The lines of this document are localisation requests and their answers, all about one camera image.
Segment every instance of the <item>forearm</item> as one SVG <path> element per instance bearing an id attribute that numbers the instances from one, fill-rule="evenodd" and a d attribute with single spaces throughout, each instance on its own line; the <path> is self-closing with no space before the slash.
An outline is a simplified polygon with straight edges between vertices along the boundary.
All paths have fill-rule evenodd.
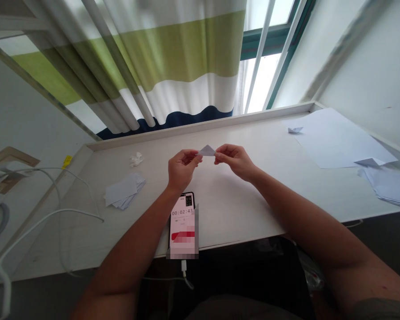
<path id="1" fill-rule="evenodd" d="M 100 295 L 136 291 L 179 196 L 180 192 L 165 189 L 111 250 L 88 291 Z"/>
<path id="2" fill-rule="evenodd" d="M 257 169 L 251 183 L 288 234 L 322 267 L 355 265 L 374 256 L 331 215 L 262 170 Z"/>

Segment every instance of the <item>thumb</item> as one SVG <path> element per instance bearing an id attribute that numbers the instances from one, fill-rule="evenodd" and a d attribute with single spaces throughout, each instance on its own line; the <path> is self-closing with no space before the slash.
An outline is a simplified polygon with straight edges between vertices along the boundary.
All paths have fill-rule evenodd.
<path id="1" fill-rule="evenodd" d="M 187 167 L 190 167 L 190 168 L 192 168 L 194 170 L 196 168 L 196 166 L 200 163 L 202 158 L 203 158 L 202 155 L 195 156 L 192 159 L 192 161 L 187 165 Z"/>
<path id="2" fill-rule="evenodd" d="M 234 158 L 232 158 L 232 157 L 229 157 L 229 156 L 226 156 L 225 154 L 223 154 L 223 153 L 220 153 L 220 152 L 217 152 L 217 153 L 215 153 L 215 157 L 219 160 L 219 161 L 221 161 L 221 162 L 224 162 L 224 163 L 226 163 L 226 164 L 228 164 L 228 165 L 232 165 L 232 164 L 234 164 Z"/>

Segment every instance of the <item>white desk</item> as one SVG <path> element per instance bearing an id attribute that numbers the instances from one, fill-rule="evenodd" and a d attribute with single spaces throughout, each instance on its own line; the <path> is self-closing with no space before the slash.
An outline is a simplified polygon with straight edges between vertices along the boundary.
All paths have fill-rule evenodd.
<path id="1" fill-rule="evenodd" d="M 156 132 L 154 140 L 95 151 L 80 177 L 91 185 L 105 222 L 101 224 L 90 217 L 66 214 L 62 223 L 63 249 L 66 250 L 64 256 L 70 257 L 71 268 L 98 267 L 114 244 L 164 190 L 168 181 L 168 159 L 180 149 L 201 149 L 206 144 L 214 148 L 224 143 L 243 145 L 257 166 L 341 222 L 400 211 L 400 207 L 376 198 L 370 185 L 357 176 L 358 168 L 320 169 L 281 123 L 283 119 L 307 114 L 299 113 L 299 108 L 293 110 L 298 113 L 227 127 L 222 127 L 227 119 L 220 120 L 220 128 L 163 139 L 160 137 L 166 134 Z M 145 160 L 138 167 L 130 168 L 129 158 L 136 152 L 141 152 Z M 213 161 L 213 157 L 204 157 L 187 188 L 194 192 L 196 203 L 200 204 L 200 248 L 283 233 L 259 192 L 234 175 L 227 165 L 215 166 Z M 137 172 L 147 180 L 131 206 L 124 212 L 113 206 L 105 207 L 105 188 L 131 172 Z M 79 181 L 64 197 L 64 207 L 94 212 L 87 190 Z M 52 218 L 13 274 L 13 279 L 63 272 L 57 241 L 57 218 Z M 163 256 L 167 248 L 166 228 L 156 256 Z"/>

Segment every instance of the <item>hand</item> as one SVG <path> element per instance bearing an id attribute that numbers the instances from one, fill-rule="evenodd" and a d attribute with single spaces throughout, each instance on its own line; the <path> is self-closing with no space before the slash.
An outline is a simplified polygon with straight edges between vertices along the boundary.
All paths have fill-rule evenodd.
<path id="1" fill-rule="evenodd" d="M 245 149 L 233 144 L 224 144 L 216 149 L 215 164 L 224 162 L 244 181 L 251 182 L 259 168 L 250 160 Z"/>
<path id="2" fill-rule="evenodd" d="M 203 161 L 203 156 L 196 156 L 197 153 L 198 150 L 184 149 L 169 160 L 169 189 L 184 192 L 191 182 L 194 169 Z"/>

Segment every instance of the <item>wrist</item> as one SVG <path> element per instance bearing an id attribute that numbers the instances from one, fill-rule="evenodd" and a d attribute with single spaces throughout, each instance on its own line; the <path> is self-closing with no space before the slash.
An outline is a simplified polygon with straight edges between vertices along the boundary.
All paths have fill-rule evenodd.
<path id="1" fill-rule="evenodd" d="M 181 190 L 180 188 L 171 185 L 167 185 L 167 187 L 164 190 L 164 193 L 176 197 L 179 197 L 183 192 L 184 190 Z"/>
<path id="2" fill-rule="evenodd" d="M 252 170 L 252 174 L 249 177 L 249 182 L 255 184 L 259 179 L 261 179 L 266 173 L 255 166 Z"/>

